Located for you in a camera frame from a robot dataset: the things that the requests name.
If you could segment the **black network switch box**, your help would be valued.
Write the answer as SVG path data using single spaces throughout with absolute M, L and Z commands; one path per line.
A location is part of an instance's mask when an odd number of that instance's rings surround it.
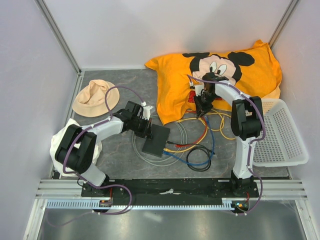
M 142 152 L 154 157 L 161 158 L 169 138 L 171 129 L 168 127 L 153 124 L 151 126 L 152 139 L 146 139 Z

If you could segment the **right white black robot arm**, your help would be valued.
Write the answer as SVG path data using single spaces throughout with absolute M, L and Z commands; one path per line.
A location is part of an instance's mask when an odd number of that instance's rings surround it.
M 256 142 L 266 136 L 262 100 L 249 96 L 225 76 L 213 72 L 206 73 L 201 79 L 194 80 L 203 84 L 194 86 L 193 97 L 196 116 L 203 117 L 213 108 L 213 101 L 222 98 L 231 106 L 231 130 L 236 136 L 236 159 L 231 171 L 229 191 L 240 197 L 256 187 L 253 178 L 253 153 Z

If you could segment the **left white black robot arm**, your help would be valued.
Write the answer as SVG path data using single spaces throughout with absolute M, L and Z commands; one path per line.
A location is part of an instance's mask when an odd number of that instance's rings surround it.
M 109 177 L 93 164 L 97 142 L 126 131 L 133 131 L 140 138 L 153 138 L 151 131 L 151 111 L 154 107 L 128 101 L 105 120 L 87 126 L 71 124 L 66 128 L 55 150 L 53 159 L 62 164 L 65 174 L 76 174 L 92 185 L 92 191 L 99 197 L 110 191 Z

